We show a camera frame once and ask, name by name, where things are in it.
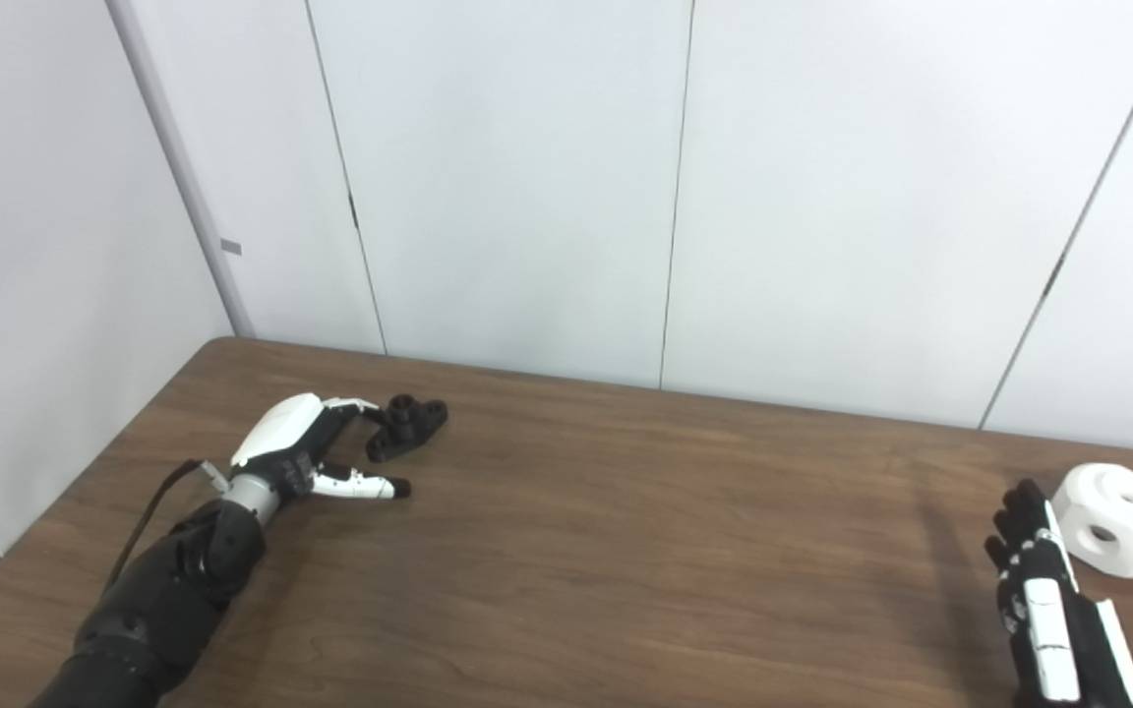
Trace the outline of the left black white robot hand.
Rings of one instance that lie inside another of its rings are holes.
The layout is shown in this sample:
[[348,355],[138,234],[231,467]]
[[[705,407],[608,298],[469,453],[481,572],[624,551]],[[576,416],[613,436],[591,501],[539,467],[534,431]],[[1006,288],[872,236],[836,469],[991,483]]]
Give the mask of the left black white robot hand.
[[230,488],[223,498],[254,511],[261,519],[270,507],[307,495],[353,501],[399,501],[412,495],[412,484],[381,478],[358,469],[327,464],[325,457],[338,436],[359,418],[377,418],[382,408],[361,398],[322,399],[306,393],[274,404],[232,457]]

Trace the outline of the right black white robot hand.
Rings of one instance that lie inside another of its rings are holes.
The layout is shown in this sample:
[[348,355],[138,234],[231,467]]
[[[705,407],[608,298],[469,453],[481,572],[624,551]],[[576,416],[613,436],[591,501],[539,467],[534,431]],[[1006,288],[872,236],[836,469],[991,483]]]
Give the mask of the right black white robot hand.
[[1015,707],[1133,707],[1133,655],[1111,600],[1076,582],[1053,511],[1033,479],[1003,494],[983,551],[1008,636]]

